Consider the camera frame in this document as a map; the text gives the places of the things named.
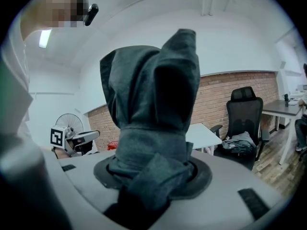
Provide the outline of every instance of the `white table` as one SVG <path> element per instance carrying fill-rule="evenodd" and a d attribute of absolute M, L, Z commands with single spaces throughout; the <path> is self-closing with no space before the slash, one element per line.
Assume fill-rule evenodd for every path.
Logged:
<path fill-rule="evenodd" d="M 277 116 L 276 130 L 278 130 L 279 118 L 280 117 L 288 118 L 289 121 L 290 121 L 289 122 L 290 130 L 289 130 L 287 143 L 284 147 L 282 158 L 279 161 L 279 164 L 282 165 L 282 163 L 284 162 L 284 160 L 286 158 L 288 150 L 290 149 L 292 136 L 293 136 L 293 133 L 294 133 L 294 130 L 295 130 L 295 127 L 294 127 L 295 120 L 299 119 L 301 117 L 301 115 L 304 113 L 304 108 L 302 108 L 301 106 L 299 106 L 297 104 L 296 105 L 289 105 L 288 107 L 286 107 L 284 105 L 284 101 L 276 100 L 276 101 L 273 101 L 269 104 L 264 105 L 262 113 L 272 115 L 272 116 Z"/>
<path fill-rule="evenodd" d="M 193 149 L 201 148 L 202 152 L 204 148 L 209 148 L 208 152 L 211 155 L 214 153 L 214 146 L 222 143 L 221 139 L 203 124 L 190 125 L 186 141 L 193 143 Z"/>

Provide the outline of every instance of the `gray pants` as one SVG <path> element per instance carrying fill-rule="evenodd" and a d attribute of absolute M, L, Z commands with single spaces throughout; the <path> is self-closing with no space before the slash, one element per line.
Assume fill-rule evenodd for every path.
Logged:
<path fill-rule="evenodd" d="M 307 135 L 307 121 L 305 119 L 297 119 L 295 121 L 295 132 L 297 137 L 297 143 L 299 148 L 307 146 L 306 135 Z"/>

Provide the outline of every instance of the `red object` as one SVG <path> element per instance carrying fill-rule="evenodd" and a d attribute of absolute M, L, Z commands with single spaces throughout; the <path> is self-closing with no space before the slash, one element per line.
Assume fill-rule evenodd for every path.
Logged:
<path fill-rule="evenodd" d="M 118 141 L 111 141 L 108 145 L 107 145 L 107 150 L 113 150 L 116 149 L 118 145 Z"/>

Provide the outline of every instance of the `black rubber pad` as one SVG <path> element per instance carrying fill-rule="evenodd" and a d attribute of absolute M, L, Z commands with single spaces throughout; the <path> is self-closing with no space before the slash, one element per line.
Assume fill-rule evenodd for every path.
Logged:
<path fill-rule="evenodd" d="M 62 167 L 63 171 L 66 172 L 66 171 L 70 171 L 72 169 L 76 168 L 76 166 L 72 165 L 72 164 L 69 164 L 69 165 L 65 165 Z"/>
<path fill-rule="evenodd" d="M 270 210 L 252 188 L 242 189 L 238 193 L 255 220 L 258 220 Z"/>

